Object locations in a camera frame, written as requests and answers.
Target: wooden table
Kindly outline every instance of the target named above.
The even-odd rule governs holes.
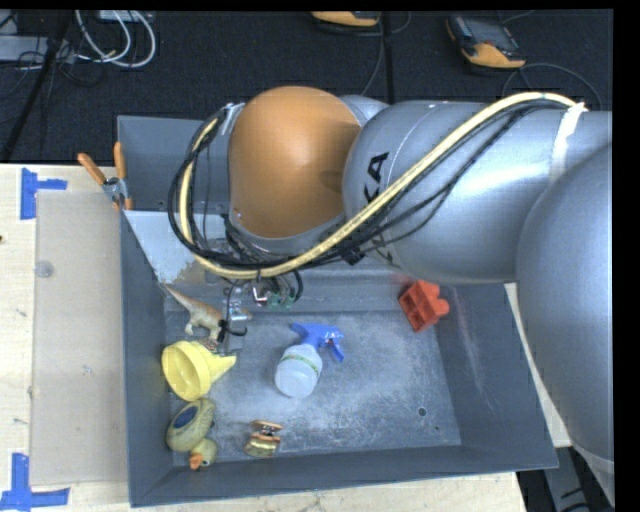
[[[34,323],[34,263],[36,219],[20,220],[20,173],[22,165],[0,165],[0,491],[11,486],[11,454],[29,454],[30,384]],[[80,166],[29,165],[39,179],[61,178],[75,191],[100,188]],[[104,168],[107,176],[115,169]],[[515,288],[507,286],[517,315]],[[519,323],[521,336],[522,326]],[[554,445],[569,446],[564,425],[534,370],[541,403]],[[69,503],[50,510],[124,511],[130,510],[127,485],[123,482],[69,482]],[[34,491],[59,489],[33,487]],[[150,507],[158,511],[211,510],[211,503]],[[215,510],[250,511],[519,511],[525,509],[514,473],[451,477],[410,483],[355,487],[332,491],[264,496],[215,502]]]

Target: spray bottle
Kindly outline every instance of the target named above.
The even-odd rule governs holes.
[[[344,354],[338,340],[344,335],[340,329],[322,324],[294,323],[291,329],[302,336],[298,345],[285,350],[276,370],[276,386],[287,396],[304,398],[309,396],[320,378],[322,358],[318,349],[328,346],[338,362]]]

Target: red plastic object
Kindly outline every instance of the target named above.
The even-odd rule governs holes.
[[[427,281],[416,281],[398,302],[415,332],[424,331],[449,312],[449,303],[438,297],[440,287]]]

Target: yellow duck toy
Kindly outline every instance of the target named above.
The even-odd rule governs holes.
[[[166,441],[176,452],[190,452],[189,467],[197,470],[211,465],[218,454],[215,441],[205,437],[213,422],[214,403],[200,398],[185,405],[167,429]]]

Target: yellow funnel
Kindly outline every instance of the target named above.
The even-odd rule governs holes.
[[[171,389],[193,402],[236,363],[236,356],[214,354],[197,341],[178,341],[162,352],[162,370]]]

